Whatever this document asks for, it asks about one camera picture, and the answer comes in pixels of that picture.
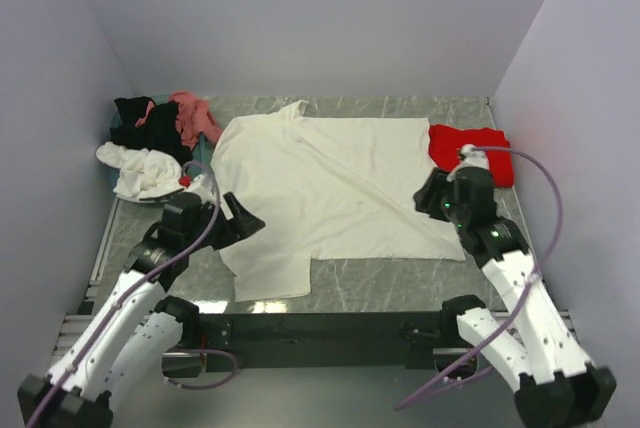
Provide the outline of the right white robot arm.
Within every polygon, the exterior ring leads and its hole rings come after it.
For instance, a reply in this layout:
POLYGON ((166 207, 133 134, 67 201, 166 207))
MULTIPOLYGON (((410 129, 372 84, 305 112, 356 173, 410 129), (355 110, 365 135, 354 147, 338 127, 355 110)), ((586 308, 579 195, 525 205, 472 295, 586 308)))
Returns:
POLYGON ((514 393, 527 427, 578 427, 599 420, 617 387, 580 346, 552 302, 517 224, 497 212, 491 173, 434 169, 414 195, 417 211, 453 224, 462 247, 500 295, 509 316, 497 322, 474 295, 443 303, 444 343, 471 345, 514 393))

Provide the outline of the cream white t-shirt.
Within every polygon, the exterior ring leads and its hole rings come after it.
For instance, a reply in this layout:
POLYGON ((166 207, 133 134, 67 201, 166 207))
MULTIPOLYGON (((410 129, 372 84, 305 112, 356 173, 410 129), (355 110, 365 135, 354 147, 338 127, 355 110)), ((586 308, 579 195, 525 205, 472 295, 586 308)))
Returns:
POLYGON ((425 118, 316 118, 298 101, 233 119, 211 165, 265 226, 222 251, 239 302, 311 291, 315 260, 464 259, 452 225, 413 196, 434 162, 425 118))

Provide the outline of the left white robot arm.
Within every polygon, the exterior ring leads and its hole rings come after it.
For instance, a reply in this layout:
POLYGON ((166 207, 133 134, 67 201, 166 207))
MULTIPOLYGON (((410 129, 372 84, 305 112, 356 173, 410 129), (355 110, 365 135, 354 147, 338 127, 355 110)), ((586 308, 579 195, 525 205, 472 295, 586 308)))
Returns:
POLYGON ((168 290, 192 253, 227 248, 265 226, 231 192, 211 201, 190 192, 171 198, 74 345, 46 375, 29 375, 20 385, 26 426, 108 427, 116 397, 166 352, 183 351, 202 364, 211 351, 199 308, 168 290))

